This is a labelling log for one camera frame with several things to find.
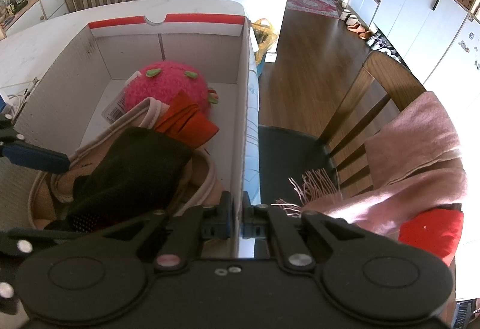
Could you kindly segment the yellow plastic bag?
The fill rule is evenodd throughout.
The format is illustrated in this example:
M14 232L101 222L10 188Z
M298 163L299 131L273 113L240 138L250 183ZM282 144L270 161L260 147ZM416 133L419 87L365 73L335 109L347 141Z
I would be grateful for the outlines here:
M255 52L256 65L259 65L267 51L277 41L278 34L273 25L266 18L261 18L251 24L258 50Z

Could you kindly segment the pink strawberry plush toy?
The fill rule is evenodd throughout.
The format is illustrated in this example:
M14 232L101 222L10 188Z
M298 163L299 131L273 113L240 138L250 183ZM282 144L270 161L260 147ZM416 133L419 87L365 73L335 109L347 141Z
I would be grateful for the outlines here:
M218 93L208 87L200 71L183 63L162 61L140 69L125 85L124 109L131 110L147 97L171 104L180 92L184 92L207 116L211 106L219 102Z

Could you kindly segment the white wall cabinet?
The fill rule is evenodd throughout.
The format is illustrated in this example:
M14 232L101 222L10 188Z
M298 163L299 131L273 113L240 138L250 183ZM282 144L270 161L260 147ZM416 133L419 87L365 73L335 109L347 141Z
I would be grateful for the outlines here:
M406 66L425 82L467 19L456 0L350 0L365 25L385 35Z

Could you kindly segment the pink fringed scarf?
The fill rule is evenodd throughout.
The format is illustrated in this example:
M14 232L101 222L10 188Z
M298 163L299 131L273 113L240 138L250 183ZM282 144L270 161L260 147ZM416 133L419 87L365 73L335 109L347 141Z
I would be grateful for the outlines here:
M364 146L372 190L344 198L318 169L292 184L298 205L282 199L274 205L291 217L312 210L388 236L419 213L464 201L460 140L433 92L423 92Z

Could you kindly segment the red white cardboard box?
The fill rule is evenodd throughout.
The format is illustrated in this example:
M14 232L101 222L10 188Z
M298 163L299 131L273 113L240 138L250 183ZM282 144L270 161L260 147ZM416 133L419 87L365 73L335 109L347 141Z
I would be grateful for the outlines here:
M18 58L32 57L41 79L13 117L28 143L70 158L128 111L125 85L156 62L173 61L200 71L219 102L207 118L219 132L204 148L216 166L223 191L239 213L246 165L258 158L248 143L251 105L256 99L255 57L248 20L240 14L167 14L159 23L134 16L94 21L61 36L44 39L46 51L26 47L26 37L9 38ZM2 242L7 255L26 257L38 249L29 223L28 200L36 171L1 157L1 231L21 231Z

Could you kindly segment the red patterned rug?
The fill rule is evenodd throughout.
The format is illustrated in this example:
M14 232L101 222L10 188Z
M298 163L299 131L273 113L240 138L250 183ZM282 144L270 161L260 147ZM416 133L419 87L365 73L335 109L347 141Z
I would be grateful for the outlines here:
M339 18L335 0L287 0L288 10L316 14L329 18Z

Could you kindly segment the red cushion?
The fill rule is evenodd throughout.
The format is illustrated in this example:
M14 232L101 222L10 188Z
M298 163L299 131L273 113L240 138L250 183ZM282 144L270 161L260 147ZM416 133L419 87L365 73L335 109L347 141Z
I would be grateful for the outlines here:
M425 250L450 266L461 240L464 214L459 210L433 209L418 214L400 227L399 241Z

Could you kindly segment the black cloth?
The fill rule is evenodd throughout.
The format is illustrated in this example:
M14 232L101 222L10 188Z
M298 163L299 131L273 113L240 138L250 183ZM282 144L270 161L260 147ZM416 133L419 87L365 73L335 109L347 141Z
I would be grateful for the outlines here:
M52 231L91 233L166 210L176 196L193 150L163 133L126 129L89 174L75 177L72 204Z

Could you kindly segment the wooden chair with scarf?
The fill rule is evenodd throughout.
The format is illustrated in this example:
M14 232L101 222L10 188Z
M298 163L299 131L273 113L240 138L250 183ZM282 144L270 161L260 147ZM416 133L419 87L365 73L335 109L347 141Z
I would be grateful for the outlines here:
M260 97L259 178L264 203L298 205L293 183L323 169L344 198L372 190L365 140L423 92L413 74L382 53L371 53L337 106L326 108L308 88Z

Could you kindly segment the red cloth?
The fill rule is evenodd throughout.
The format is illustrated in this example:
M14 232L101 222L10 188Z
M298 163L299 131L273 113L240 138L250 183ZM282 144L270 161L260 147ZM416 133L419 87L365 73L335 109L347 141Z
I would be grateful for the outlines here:
M219 132L219 127L206 117L186 93L179 92L167 112L157 120L154 130L191 149L198 149Z

